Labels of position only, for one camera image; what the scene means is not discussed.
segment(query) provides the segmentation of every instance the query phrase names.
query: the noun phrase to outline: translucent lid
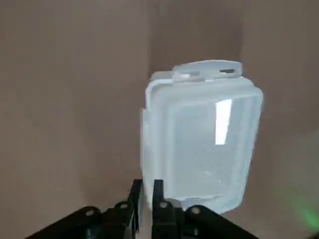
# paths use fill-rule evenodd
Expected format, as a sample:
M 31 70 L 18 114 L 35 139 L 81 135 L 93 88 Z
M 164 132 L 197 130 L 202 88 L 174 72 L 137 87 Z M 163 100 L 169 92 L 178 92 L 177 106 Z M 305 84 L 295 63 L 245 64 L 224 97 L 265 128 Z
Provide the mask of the translucent lid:
M 242 196 L 262 92 L 241 77 L 237 62 L 190 63 L 154 76 L 146 90 L 142 142 L 148 197 L 154 179 L 164 180 L 166 198 L 188 206 Z

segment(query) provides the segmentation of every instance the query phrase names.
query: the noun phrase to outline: beige wall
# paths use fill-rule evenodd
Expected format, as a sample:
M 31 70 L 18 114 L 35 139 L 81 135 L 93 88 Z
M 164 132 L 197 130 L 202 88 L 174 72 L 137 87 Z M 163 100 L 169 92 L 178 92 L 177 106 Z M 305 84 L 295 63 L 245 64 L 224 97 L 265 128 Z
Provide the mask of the beige wall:
M 3 0 L 0 234 L 22 238 L 83 205 L 126 196 L 140 177 L 149 74 L 223 58 L 242 60 L 266 101 L 244 203 L 226 216 L 260 238 L 305 238 L 314 228 L 301 207 L 319 215 L 318 7 Z

